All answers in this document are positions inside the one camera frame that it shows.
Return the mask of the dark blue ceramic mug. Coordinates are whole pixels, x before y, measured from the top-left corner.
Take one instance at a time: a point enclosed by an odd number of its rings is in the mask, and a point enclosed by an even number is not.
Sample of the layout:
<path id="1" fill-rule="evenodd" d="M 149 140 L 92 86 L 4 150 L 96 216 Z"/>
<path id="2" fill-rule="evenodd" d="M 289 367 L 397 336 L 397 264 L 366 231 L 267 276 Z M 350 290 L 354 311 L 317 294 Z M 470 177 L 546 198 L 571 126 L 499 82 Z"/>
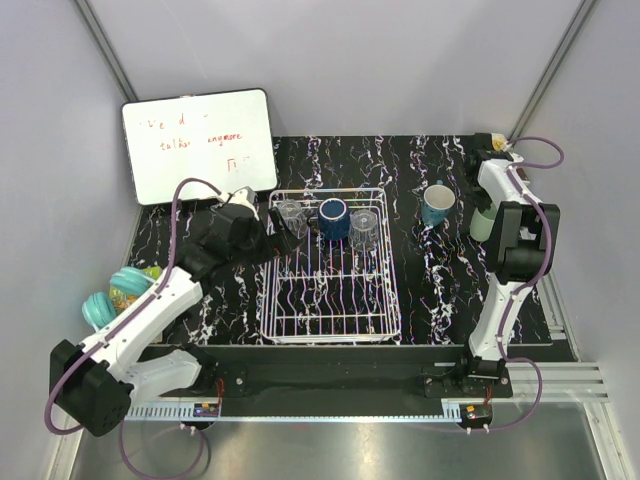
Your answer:
<path id="1" fill-rule="evenodd" d="M 328 241 L 346 238 L 350 230 L 350 211 L 347 204 L 339 198 L 324 200 L 318 207 L 318 227 Z"/>

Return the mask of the white wire dish rack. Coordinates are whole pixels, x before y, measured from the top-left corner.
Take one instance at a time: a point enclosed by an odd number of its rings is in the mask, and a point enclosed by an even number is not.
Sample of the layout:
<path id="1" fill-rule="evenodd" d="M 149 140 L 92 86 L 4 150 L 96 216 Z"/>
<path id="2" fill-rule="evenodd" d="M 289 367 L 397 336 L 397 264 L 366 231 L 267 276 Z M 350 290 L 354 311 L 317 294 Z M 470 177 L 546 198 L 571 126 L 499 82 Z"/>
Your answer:
<path id="1" fill-rule="evenodd" d="M 349 234 L 326 240 L 318 207 L 342 199 L 351 214 L 375 212 L 379 242 L 356 251 Z M 259 305 L 262 336 L 279 344 L 375 343 L 397 340 L 402 330 L 386 194 L 379 187 L 276 190 L 270 207 L 287 199 L 303 207 L 309 231 L 292 254 L 262 267 Z"/>

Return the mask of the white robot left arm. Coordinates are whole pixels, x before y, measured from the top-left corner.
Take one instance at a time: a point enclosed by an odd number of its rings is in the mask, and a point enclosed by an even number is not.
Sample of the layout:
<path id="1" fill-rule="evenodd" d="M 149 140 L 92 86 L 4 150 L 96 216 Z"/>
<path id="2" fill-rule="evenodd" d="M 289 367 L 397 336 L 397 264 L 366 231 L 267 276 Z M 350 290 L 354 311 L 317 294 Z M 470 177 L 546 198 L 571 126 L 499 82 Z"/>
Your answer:
<path id="1" fill-rule="evenodd" d="M 56 345 L 44 410 L 49 431 L 64 432 L 53 423 L 53 407 L 99 437 L 116 428 L 131 407 L 167 392 L 208 394 L 216 385 L 218 362 L 201 348 L 184 345 L 152 360 L 140 357 L 173 320 L 200 302 L 222 272 L 267 263 L 301 245 L 277 209 L 270 209 L 269 218 L 271 231 L 254 208 L 223 205 L 208 229 L 171 250 L 161 278 L 109 325 L 78 344 Z"/>

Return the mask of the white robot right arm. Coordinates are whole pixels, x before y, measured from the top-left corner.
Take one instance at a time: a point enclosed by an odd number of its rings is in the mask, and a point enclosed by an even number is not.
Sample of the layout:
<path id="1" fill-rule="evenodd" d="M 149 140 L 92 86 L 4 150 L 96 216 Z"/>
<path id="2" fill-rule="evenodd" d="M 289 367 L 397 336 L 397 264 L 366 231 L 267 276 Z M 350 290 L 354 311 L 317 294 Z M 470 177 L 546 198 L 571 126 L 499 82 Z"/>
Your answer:
<path id="1" fill-rule="evenodd" d="M 560 221 L 555 204 L 533 194 L 517 169 L 527 163 L 504 136 L 475 133 L 465 174 L 481 206 L 496 216 L 485 242 L 489 289 L 480 317 L 454 371 L 466 396 L 483 396 L 506 378 L 507 350 L 522 304 L 552 266 Z"/>

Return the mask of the pale green cup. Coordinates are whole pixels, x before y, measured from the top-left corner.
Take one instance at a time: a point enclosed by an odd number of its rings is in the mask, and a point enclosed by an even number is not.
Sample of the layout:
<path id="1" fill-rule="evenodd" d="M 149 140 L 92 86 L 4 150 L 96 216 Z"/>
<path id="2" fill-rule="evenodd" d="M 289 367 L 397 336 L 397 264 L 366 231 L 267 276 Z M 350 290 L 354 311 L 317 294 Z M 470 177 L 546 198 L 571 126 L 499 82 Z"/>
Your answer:
<path id="1" fill-rule="evenodd" d="M 470 224 L 470 236 L 477 242 L 485 242 L 489 239 L 495 223 L 497 208 L 491 205 L 488 209 L 480 210 L 476 208 L 472 215 Z"/>

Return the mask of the clear glass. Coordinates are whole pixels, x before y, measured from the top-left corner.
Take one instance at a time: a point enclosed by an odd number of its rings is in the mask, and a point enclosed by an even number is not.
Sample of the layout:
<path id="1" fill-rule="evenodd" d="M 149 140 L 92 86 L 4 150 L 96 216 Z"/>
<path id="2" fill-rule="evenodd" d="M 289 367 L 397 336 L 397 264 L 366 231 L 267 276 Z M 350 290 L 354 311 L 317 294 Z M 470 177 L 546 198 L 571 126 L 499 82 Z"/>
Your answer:
<path id="1" fill-rule="evenodd" d="M 378 217 L 371 210 L 358 209 L 351 214 L 349 243 L 356 251 L 374 250 L 379 242 Z"/>
<path id="2" fill-rule="evenodd" d="M 293 235 L 298 239 L 302 239 L 307 235 L 309 231 L 307 216 L 298 201 L 292 199 L 284 200 L 277 205 L 277 209 Z"/>

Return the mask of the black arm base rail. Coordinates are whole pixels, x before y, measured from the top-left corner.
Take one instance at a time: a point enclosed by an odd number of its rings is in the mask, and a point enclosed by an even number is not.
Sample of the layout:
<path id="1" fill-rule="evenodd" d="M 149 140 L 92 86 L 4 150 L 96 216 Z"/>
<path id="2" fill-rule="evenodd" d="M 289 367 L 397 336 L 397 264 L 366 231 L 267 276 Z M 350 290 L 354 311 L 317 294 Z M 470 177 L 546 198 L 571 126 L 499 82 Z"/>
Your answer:
<path id="1" fill-rule="evenodd" d="M 443 398 L 508 398 L 494 384 L 460 379 L 459 346 L 205 346 L 224 382 L 225 417 L 417 417 Z"/>

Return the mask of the light blue dotted mug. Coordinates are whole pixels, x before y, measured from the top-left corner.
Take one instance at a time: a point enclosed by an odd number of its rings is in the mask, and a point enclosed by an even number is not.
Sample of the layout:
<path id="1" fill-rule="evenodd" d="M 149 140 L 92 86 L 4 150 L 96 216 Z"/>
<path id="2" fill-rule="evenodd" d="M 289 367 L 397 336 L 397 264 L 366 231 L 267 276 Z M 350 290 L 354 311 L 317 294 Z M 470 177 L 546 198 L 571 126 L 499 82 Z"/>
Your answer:
<path id="1" fill-rule="evenodd" d="M 429 227 L 440 225 L 455 202 L 455 193 L 442 182 L 428 186 L 423 193 L 421 203 L 423 224 Z"/>

